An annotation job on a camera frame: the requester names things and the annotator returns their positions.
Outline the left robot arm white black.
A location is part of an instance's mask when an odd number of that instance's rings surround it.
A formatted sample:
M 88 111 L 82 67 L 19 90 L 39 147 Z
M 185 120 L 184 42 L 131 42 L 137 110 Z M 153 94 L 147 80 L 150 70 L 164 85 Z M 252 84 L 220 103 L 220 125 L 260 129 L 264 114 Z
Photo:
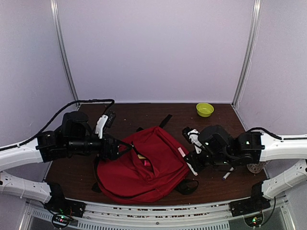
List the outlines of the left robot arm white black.
M 74 155 L 98 154 L 103 160 L 116 160 L 132 149 L 132 145 L 104 133 L 111 127 L 114 113 L 102 115 L 92 129 L 83 112 L 69 112 L 54 131 L 42 131 L 22 143 L 0 149 L 0 192 L 29 198 L 51 205 L 59 213 L 69 209 L 69 202 L 59 184 L 39 183 L 13 176 L 7 169 L 31 163 L 46 163 Z

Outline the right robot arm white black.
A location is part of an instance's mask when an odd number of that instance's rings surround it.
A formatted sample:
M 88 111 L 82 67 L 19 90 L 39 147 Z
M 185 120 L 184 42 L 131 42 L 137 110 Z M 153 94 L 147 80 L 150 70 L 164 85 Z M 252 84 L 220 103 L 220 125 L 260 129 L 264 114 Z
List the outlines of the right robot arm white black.
M 195 148 L 184 158 L 193 173 L 209 165 L 236 168 L 272 160 L 298 160 L 291 168 L 252 187 L 251 197 L 246 200 L 249 211 L 257 211 L 264 201 L 307 179 L 306 135 L 279 136 L 255 127 L 234 138 L 220 125 L 208 126 L 201 132 L 186 127 L 182 135 Z

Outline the red backpack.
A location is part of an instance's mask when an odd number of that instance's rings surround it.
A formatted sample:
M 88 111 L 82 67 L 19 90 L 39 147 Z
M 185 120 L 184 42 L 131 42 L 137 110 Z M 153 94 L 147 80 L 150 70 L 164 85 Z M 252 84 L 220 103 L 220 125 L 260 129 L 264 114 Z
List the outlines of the red backpack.
M 187 179 L 190 168 L 184 157 L 188 150 L 164 129 L 171 117 L 125 138 L 132 148 L 120 147 L 125 153 L 118 159 L 95 159 L 92 191 L 129 205 L 156 202 L 173 190 L 194 193 L 199 182 Z

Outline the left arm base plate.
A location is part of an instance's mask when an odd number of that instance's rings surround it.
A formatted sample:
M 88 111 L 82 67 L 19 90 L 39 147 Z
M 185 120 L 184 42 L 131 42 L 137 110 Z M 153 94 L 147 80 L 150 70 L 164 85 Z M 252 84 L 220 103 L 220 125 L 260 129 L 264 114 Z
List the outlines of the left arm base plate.
M 48 203 L 44 203 L 44 208 L 54 214 L 65 214 L 69 217 L 82 218 L 86 204 L 84 202 L 69 199 L 56 201 L 50 200 Z

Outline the pink white marker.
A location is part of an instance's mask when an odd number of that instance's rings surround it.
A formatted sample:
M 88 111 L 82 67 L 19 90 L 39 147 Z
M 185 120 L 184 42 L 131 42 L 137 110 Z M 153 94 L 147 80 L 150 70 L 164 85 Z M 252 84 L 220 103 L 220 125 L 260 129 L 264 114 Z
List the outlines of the pink white marker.
M 179 151 L 179 153 L 181 154 L 182 158 L 185 160 L 186 164 L 188 165 L 188 167 L 190 168 L 191 172 L 194 174 L 194 176 L 197 176 L 198 173 L 194 171 L 192 165 L 190 164 L 187 155 L 185 154 L 185 152 L 183 151 L 183 149 L 181 147 L 179 147 L 177 149 Z

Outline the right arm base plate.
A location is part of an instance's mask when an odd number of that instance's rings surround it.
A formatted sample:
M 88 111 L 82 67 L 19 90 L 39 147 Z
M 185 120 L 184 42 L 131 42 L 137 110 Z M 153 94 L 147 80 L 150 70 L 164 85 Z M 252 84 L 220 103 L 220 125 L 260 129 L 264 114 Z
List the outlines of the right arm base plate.
M 269 200 L 253 200 L 251 198 L 233 201 L 229 203 L 230 211 L 233 217 L 247 215 L 271 207 Z

